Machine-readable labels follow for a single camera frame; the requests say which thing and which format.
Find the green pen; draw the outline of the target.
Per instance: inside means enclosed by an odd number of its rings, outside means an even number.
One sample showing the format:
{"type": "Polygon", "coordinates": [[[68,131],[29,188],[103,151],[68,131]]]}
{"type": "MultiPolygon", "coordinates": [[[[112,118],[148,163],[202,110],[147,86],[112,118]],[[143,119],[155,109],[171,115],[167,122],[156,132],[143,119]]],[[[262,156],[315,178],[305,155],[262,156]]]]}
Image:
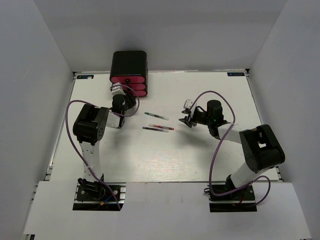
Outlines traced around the green pen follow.
{"type": "Polygon", "coordinates": [[[165,121],[168,121],[168,120],[169,120],[168,117],[161,116],[161,115],[154,114],[154,113],[150,113],[150,112],[144,112],[144,114],[147,115],[147,116],[154,117],[154,118],[158,118],[158,119],[162,119],[162,120],[165,120],[165,121]]]}

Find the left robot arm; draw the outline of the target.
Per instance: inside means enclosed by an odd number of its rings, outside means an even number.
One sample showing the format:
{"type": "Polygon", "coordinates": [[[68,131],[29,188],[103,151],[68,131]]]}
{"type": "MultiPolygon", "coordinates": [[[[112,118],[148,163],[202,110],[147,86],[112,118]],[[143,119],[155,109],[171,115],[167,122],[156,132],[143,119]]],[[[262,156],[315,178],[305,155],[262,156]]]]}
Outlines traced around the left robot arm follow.
{"type": "Polygon", "coordinates": [[[83,179],[87,182],[104,180],[100,163],[100,140],[106,128],[121,129],[125,123],[127,110],[137,104],[131,92],[115,94],[112,97],[112,107],[97,107],[86,103],[76,118],[72,132],[81,147],[81,154],[85,160],[83,164],[83,179]]]}

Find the pink top drawer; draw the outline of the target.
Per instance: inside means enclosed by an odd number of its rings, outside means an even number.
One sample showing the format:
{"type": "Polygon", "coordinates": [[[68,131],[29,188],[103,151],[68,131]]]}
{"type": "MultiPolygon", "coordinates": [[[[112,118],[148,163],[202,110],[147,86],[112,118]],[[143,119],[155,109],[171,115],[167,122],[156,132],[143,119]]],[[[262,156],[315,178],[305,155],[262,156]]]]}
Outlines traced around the pink top drawer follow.
{"type": "Polygon", "coordinates": [[[112,83],[122,83],[122,84],[142,84],[146,81],[146,78],[140,75],[119,75],[112,76],[110,78],[112,83]]]}

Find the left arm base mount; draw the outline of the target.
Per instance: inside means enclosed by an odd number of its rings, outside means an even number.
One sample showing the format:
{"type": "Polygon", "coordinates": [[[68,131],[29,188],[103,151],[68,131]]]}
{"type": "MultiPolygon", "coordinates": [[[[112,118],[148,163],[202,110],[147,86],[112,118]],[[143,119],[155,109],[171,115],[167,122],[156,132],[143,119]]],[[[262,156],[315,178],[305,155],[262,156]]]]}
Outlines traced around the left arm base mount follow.
{"type": "Polygon", "coordinates": [[[118,204],[122,208],[126,197],[125,183],[111,183],[109,185],[113,193],[103,184],[88,182],[86,186],[77,185],[74,201],[73,211],[98,211],[98,212],[113,212],[120,211],[118,204]]]}

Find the pink bottom drawer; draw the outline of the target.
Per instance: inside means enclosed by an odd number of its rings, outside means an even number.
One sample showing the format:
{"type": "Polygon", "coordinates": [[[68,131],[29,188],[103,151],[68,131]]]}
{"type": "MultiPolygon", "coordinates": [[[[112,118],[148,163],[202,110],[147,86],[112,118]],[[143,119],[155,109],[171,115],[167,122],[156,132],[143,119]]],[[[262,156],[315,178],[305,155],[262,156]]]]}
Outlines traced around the pink bottom drawer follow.
{"type": "Polygon", "coordinates": [[[145,91],[145,90],[135,90],[135,91],[130,90],[130,92],[132,93],[133,96],[139,97],[139,98],[140,97],[146,97],[147,94],[148,94],[148,92],[145,91]]]}

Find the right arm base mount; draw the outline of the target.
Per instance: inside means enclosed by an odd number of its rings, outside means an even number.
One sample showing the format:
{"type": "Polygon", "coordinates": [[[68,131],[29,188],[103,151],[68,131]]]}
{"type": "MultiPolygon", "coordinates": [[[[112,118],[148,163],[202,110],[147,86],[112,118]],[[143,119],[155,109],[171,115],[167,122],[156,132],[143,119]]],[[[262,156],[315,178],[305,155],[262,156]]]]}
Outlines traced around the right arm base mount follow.
{"type": "Polygon", "coordinates": [[[209,187],[206,187],[203,191],[209,196],[209,210],[211,213],[257,211],[256,198],[252,186],[224,196],[214,196],[209,187]]]}

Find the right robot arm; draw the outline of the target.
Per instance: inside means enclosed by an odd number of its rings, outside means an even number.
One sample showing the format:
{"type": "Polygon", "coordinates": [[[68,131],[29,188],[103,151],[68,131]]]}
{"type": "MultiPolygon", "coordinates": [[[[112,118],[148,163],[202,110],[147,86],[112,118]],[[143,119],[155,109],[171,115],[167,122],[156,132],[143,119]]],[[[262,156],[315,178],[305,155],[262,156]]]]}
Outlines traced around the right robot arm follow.
{"type": "Polygon", "coordinates": [[[212,158],[212,164],[218,155],[223,141],[238,143],[242,147],[245,162],[226,178],[224,192],[215,192],[209,186],[210,193],[215,197],[228,196],[236,200],[243,195],[244,189],[261,178],[261,174],[285,162],[285,153],[278,142],[272,128],[268,124],[259,125],[252,129],[236,126],[234,122],[224,119],[223,107],[220,101],[210,100],[206,110],[187,99],[183,106],[184,118],[179,121],[189,128],[196,125],[208,127],[212,137],[219,140],[212,158]]]}

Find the pink drawer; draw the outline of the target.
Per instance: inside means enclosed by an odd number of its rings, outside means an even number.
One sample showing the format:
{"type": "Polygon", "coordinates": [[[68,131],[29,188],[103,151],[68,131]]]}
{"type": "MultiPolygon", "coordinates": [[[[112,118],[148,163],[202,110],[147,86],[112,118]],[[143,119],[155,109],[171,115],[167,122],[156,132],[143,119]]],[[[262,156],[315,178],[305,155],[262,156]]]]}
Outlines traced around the pink drawer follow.
{"type": "Polygon", "coordinates": [[[133,96],[139,97],[139,98],[140,97],[146,97],[147,94],[148,94],[148,92],[145,91],[145,90],[135,90],[135,91],[130,90],[130,92],[132,93],[133,96]]]}
{"type": "Polygon", "coordinates": [[[122,83],[122,84],[142,84],[146,81],[146,78],[140,75],[119,75],[112,76],[110,78],[112,83],[122,83]]]}
{"type": "Polygon", "coordinates": [[[133,84],[122,83],[121,85],[123,89],[128,89],[129,91],[131,89],[135,91],[145,91],[147,89],[147,85],[145,85],[144,83],[133,83],[133,84]]]}

